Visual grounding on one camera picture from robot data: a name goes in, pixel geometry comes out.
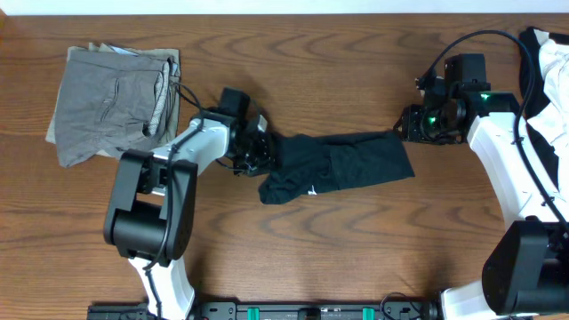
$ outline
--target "wooden table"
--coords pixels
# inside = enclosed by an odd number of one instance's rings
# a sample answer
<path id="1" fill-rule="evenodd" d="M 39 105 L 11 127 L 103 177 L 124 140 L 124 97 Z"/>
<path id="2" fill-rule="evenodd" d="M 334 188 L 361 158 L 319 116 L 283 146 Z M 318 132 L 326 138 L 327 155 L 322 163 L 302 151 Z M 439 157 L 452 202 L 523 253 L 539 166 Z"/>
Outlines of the wooden table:
<path id="1" fill-rule="evenodd" d="M 567 32 L 568 15 L 8 17 L 0 43 L 0 317 L 81 319 L 93 302 L 145 298 L 102 225 L 117 161 L 63 169 L 44 141 L 67 48 L 178 48 L 183 82 L 213 105 L 243 89 L 285 135 L 382 131 L 420 103 L 413 79 L 457 37 L 526 26 Z M 517 92 L 510 41 L 480 36 L 494 89 Z M 182 104 L 180 128 L 195 110 Z M 186 251 L 202 293 L 259 300 L 423 296 L 480 277 L 501 209 L 466 145 L 405 144 L 416 178 L 260 203 L 264 177 L 212 165 L 199 178 Z"/>

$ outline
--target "black cable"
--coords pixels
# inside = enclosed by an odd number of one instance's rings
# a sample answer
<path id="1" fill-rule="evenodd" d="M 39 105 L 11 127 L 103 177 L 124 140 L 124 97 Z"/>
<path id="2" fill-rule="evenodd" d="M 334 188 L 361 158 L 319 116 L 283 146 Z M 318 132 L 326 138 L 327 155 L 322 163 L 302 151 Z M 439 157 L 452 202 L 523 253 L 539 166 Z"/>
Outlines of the black cable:
<path id="1" fill-rule="evenodd" d="M 384 307 L 385 307 L 385 303 L 388 302 L 388 298 L 390 298 L 393 295 L 400 295 L 403 298 L 405 298 L 407 300 L 407 302 L 409 302 L 409 305 L 411 305 L 411 308 L 413 308 L 413 310 L 417 311 L 417 313 L 419 314 L 416 317 L 410 318 L 409 320 L 418 320 L 419 318 L 421 318 L 421 311 L 419 310 L 419 308 L 417 308 L 413 302 L 411 301 L 411 299 L 409 299 L 409 297 L 407 297 L 404 293 L 401 292 L 390 292 L 388 293 L 385 297 L 383 297 L 383 300 L 380 303 L 380 312 L 388 319 L 388 320 L 396 320 L 394 319 L 392 316 L 390 316 L 387 312 L 385 312 Z"/>
<path id="2" fill-rule="evenodd" d="M 182 140 L 180 140 L 176 143 L 173 143 L 170 147 L 170 151 L 168 153 L 168 160 L 166 161 L 166 171 L 167 171 L 167 178 L 166 178 L 166 187 L 167 187 L 167 192 L 166 192 L 166 202 L 167 202 L 166 229 L 164 231 L 164 235 L 162 237 L 162 243 L 160 244 L 160 248 L 158 249 L 158 253 L 156 254 L 154 259 L 148 265 L 146 265 L 144 268 L 142 268 L 145 271 L 144 274 L 148 278 L 148 283 L 150 284 L 150 290 L 152 291 L 152 294 L 154 295 L 154 299 L 156 300 L 156 310 L 157 310 L 157 319 L 158 320 L 162 319 L 162 301 L 160 301 L 160 298 L 158 297 L 158 292 L 156 291 L 154 279 L 152 278 L 151 269 L 152 269 L 152 267 L 154 267 L 158 263 L 158 261 L 162 257 L 162 254 L 164 253 L 164 250 L 166 248 L 166 244 L 168 243 L 168 236 L 170 235 L 170 228 L 172 227 L 172 207 L 173 207 L 172 159 L 173 159 L 174 155 L 178 152 L 178 149 L 180 149 L 180 146 L 182 144 L 184 144 L 186 141 L 188 141 L 190 138 L 195 136 L 198 132 L 200 132 L 204 128 L 204 113 L 203 113 L 204 110 L 203 110 L 202 105 L 199 102 L 199 99 L 197 98 L 197 96 L 186 85 L 180 84 L 180 83 L 173 83 L 173 84 L 176 88 L 176 92 L 185 101 L 187 101 L 188 103 L 190 103 L 193 106 L 196 106 L 199 109 L 200 122 L 194 131 L 190 132 Z M 192 96 L 192 98 L 194 98 L 194 101 L 192 101 L 188 97 L 186 97 L 181 92 L 180 88 L 186 90 Z"/>
<path id="3" fill-rule="evenodd" d="M 215 159 L 215 162 L 227 170 L 236 171 L 236 172 L 244 171 L 243 169 L 228 166 L 227 164 L 224 164 L 220 159 Z"/>
<path id="4" fill-rule="evenodd" d="M 162 320 L 162 301 L 160 297 L 158 297 L 158 291 L 156 290 L 156 285 L 154 283 L 154 278 L 152 277 L 152 272 L 150 269 L 144 272 L 144 275 L 148 278 L 148 284 L 150 285 L 150 290 L 152 291 L 152 295 L 154 295 L 154 299 L 156 300 L 156 316 L 157 320 Z"/>
<path id="5" fill-rule="evenodd" d="M 471 34 L 467 34 L 465 36 L 460 37 L 459 39 L 455 40 L 454 42 L 452 42 L 451 44 L 449 44 L 439 55 L 438 57 L 435 59 L 435 61 L 433 62 L 433 64 L 430 66 L 430 68 L 427 70 L 427 72 L 425 73 L 426 76 L 433 76 L 433 71 L 435 70 L 435 66 L 437 65 L 437 63 L 445 56 L 445 54 L 447 52 L 449 52 L 456 44 L 459 44 L 460 42 L 469 39 L 473 36 L 479 36 L 479 35 L 498 35 L 498 36 L 505 36 L 508 39 L 512 40 L 514 43 L 517 44 L 517 46 L 519 46 L 520 51 L 524 53 L 525 57 L 526 57 L 526 61 L 527 64 L 529 66 L 529 85 L 527 90 L 525 91 L 524 94 L 524 98 L 522 100 L 522 104 L 520 106 L 519 111 L 516 114 L 516 118 L 514 120 L 514 128 L 513 128 L 513 132 L 514 132 L 514 143 L 516 143 L 517 146 L 517 151 L 519 152 L 520 157 L 522 158 L 522 162 L 524 162 L 525 165 L 525 169 L 528 171 L 528 173 L 530 174 L 530 176 L 532 177 L 533 182 L 535 183 L 535 186 L 537 187 L 537 189 L 540 191 L 541 196 L 543 197 L 543 200 L 545 202 L 545 204 L 548 205 L 548 207 L 551 209 L 551 211 L 553 212 L 553 214 L 556 216 L 556 218 L 559 220 L 559 222 L 562 225 L 562 229 L 567 233 L 567 235 L 569 235 L 569 227 L 567 226 L 567 221 L 565 220 L 565 217 L 563 216 L 563 214 L 558 210 L 558 208 L 555 206 L 555 204 L 553 204 L 553 200 L 551 200 L 551 198 L 549 197 L 547 190 L 545 189 L 545 187 L 543 187 L 543 185 L 541 184 L 540 179 L 538 178 L 537 174 L 535 173 L 535 171 L 532 168 L 532 164 L 530 164 L 529 159 L 527 158 L 527 154 L 525 153 L 524 150 L 524 146 L 522 145 L 522 139 L 519 136 L 519 122 L 522 118 L 522 115 L 524 114 L 525 111 L 525 107 L 527 105 L 527 103 L 530 101 L 530 99 L 533 96 L 533 86 L 534 86 L 534 79 L 535 79 L 535 69 L 533 67 L 532 64 L 532 55 L 531 53 L 527 50 L 527 48 L 525 47 L 525 45 L 519 41 L 516 37 L 514 37 L 513 35 L 509 34 L 508 32 L 505 31 L 500 31 L 500 30 L 480 30 L 480 31 L 476 31 L 473 32 Z"/>

